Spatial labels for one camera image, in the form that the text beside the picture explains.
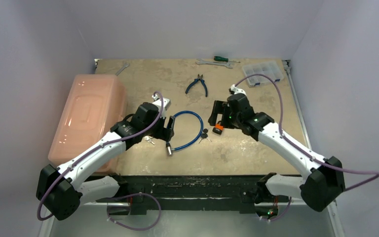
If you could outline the orange black padlock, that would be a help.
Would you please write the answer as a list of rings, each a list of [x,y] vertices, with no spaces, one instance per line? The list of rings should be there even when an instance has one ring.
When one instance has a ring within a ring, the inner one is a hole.
[[[214,127],[213,127],[213,129],[212,129],[212,132],[213,133],[215,133],[215,134],[217,134],[217,135],[222,135],[222,133],[223,133],[223,130],[224,130],[224,127],[221,125],[221,120],[220,121],[218,121],[215,125],[214,125]]]

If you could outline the black-headed key bunch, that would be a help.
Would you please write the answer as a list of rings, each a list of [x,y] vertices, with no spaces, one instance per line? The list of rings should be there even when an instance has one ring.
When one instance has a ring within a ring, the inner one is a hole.
[[[203,131],[202,131],[202,133],[201,133],[201,135],[200,135],[199,143],[201,143],[201,141],[203,141],[203,140],[211,141],[211,140],[208,138],[208,131],[209,131],[208,128],[203,129]]]

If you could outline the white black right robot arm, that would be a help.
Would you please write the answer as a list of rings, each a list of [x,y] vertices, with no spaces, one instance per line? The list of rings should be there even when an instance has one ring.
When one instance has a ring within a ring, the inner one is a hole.
[[[314,211],[323,211],[345,191],[342,162],[336,157],[324,156],[307,149],[281,129],[272,117],[264,112],[256,113],[247,96],[235,93],[226,101],[214,101],[208,119],[214,125],[222,115],[221,125],[228,129],[239,129],[274,150],[300,174],[285,176],[270,173],[257,182],[256,203],[269,201],[275,196],[302,199]]]

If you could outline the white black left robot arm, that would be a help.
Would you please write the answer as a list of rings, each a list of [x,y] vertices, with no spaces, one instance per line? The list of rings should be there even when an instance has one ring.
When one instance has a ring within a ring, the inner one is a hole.
[[[145,136],[170,141],[174,135],[175,118],[165,126],[169,99],[142,103],[131,120],[115,123],[94,145],[72,160],[55,167],[45,166],[39,175],[36,197],[39,200],[37,217],[42,207],[58,220],[67,219],[80,206],[103,198],[121,202],[127,197],[127,188],[118,175],[88,181],[102,165],[140,143]]]

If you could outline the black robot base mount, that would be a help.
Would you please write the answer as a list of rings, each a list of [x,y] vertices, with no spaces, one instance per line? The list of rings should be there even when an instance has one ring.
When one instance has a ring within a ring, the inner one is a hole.
[[[289,199],[268,194],[259,184],[262,178],[263,175],[121,176],[114,198],[97,202],[118,207],[130,204],[132,215],[159,209],[266,214],[266,207],[286,204]]]

